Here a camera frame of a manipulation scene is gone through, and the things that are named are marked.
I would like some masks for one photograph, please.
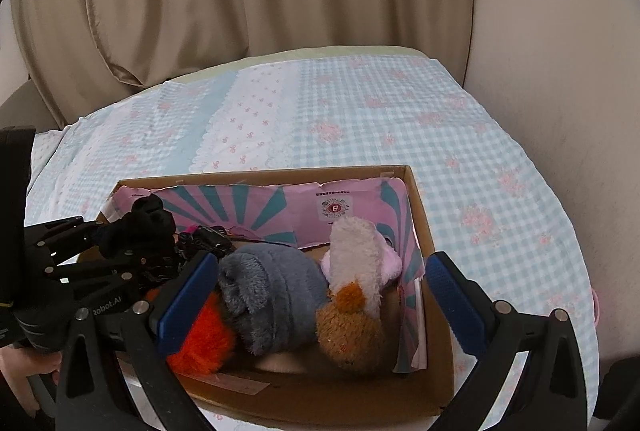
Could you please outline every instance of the wall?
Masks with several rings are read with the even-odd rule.
[[[465,88],[574,223],[601,358],[640,353],[640,0],[476,0]]]
[[[28,78],[27,67],[15,37],[10,0],[2,0],[0,3],[0,104],[4,103]]]

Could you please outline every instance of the metal screw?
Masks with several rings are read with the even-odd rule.
[[[506,301],[500,300],[495,302],[495,309],[500,314],[508,314],[509,312],[511,312],[511,308],[512,308],[511,305]]]
[[[149,303],[146,302],[144,299],[133,303],[133,312],[135,314],[143,314],[147,310],[149,310]]]
[[[558,321],[567,321],[567,319],[569,319],[569,314],[567,312],[565,312],[565,310],[562,310],[561,308],[554,310],[554,316],[556,316],[556,319]]]
[[[89,309],[86,307],[79,308],[76,312],[76,319],[78,321],[84,321],[89,317]]]

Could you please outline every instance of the blue gingham fabric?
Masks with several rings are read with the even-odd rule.
[[[94,218],[124,178],[378,164],[412,167],[435,247],[490,298],[570,313],[591,414],[598,346],[574,229],[522,148],[436,60],[326,57],[166,82],[66,129],[33,180],[27,223]],[[453,341],[458,388],[474,359]],[[525,358],[486,427],[504,412]]]

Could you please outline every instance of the red-orange furry toy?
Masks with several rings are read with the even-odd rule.
[[[147,299],[156,292],[150,291]],[[167,357],[167,364],[182,375],[210,375],[218,371],[236,347],[236,335],[220,314],[220,298],[212,293],[204,303],[178,353]]]

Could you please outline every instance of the gray plush toy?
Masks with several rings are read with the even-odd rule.
[[[254,355],[316,340],[316,311],[328,297],[319,265],[304,252],[252,243],[220,260],[218,283],[229,323]]]

